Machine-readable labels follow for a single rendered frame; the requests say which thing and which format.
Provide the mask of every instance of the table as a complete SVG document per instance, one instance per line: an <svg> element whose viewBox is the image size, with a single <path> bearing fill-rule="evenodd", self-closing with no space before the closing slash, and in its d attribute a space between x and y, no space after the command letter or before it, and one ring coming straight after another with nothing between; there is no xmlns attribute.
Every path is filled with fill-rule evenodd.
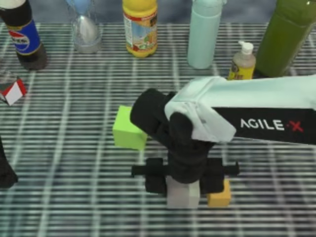
<svg viewBox="0 0 316 237"><path fill-rule="evenodd" d="M0 107L4 148L20 177L0 191L1 237L315 237L316 156L310 146L243 141L218 144L210 157L236 160L229 207L166 210L165 199L145 192L143 178L130 178L133 164L164 157L148 141L145 152L114 146L112 126L119 105L130 106L146 88L167 93L197 76L227 75L238 40L255 49L266 25L222 24L215 62L197 71L186 62L188 25L160 25L157 53L136 59L124 48L123 25L104 24L104 48L79 55L69 25L38 25L49 66L27 72L0 26L5 68L28 85L28 96ZM316 32L291 70L316 73Z"/></svg>

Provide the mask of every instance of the green cube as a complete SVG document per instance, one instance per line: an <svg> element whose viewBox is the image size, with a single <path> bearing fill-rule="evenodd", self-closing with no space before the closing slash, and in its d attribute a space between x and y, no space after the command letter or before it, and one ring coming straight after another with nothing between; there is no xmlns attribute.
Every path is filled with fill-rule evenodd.
<svg viewBox="0 0 316 237"><path fill-rule="evenodd" d="M132 108L120 106L113 125L114 144L135 150L144 150L147 134L131 123L129 116Z"/></svg>

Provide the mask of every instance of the plaid cloth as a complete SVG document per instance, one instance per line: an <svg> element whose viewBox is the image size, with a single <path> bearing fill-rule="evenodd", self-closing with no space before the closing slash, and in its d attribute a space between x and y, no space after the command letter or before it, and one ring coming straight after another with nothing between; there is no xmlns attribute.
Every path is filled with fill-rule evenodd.
<svg viewBox="0 0 316 237"><path fill-rule="evenodd" d="M145 192L133 164L165 157L148 141L145 152L114 146L112 126L119 105L131 105L148 87L178 90L196 76L229 71L238 40L257 48L266 25L223 24L215 62L197 71L186 62L188 25L159 26L156 54L136 59L125 49L123 25L102 25L103 50L74 52L69 25L39 25L49 66L27 72L18 63L4 25L2 66L28 85L13 107L1 106L1 136L20 177L0 191L0 237L315 237L315 148L234 140L210 157L236 160L232 203L210 209L166 210L166 200ZM316 32L298 55L292 74L316 73Z"/></svg>

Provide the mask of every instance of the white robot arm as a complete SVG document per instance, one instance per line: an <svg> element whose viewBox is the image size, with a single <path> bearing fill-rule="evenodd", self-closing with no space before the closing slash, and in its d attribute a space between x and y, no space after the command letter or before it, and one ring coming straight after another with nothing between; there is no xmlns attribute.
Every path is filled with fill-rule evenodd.
<svg viewBox="0 0 316 237"><path fill-rule="evenodd" d="M316 75L227 81L191 80L164 107L193 123L192 138L234 137L316 145Z"/></svg>

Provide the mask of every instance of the orange block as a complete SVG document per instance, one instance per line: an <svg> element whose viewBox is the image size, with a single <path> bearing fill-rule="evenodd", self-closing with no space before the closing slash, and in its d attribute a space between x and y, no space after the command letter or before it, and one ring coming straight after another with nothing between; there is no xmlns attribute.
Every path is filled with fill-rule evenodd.
<svg viewBox="0 0 316 237"><path fill-rule="evenodd" d="M228 179L224 180L224 190L217 194L207 194L207 205L209 207L229 206L232 199L231 187Z"/></svg>

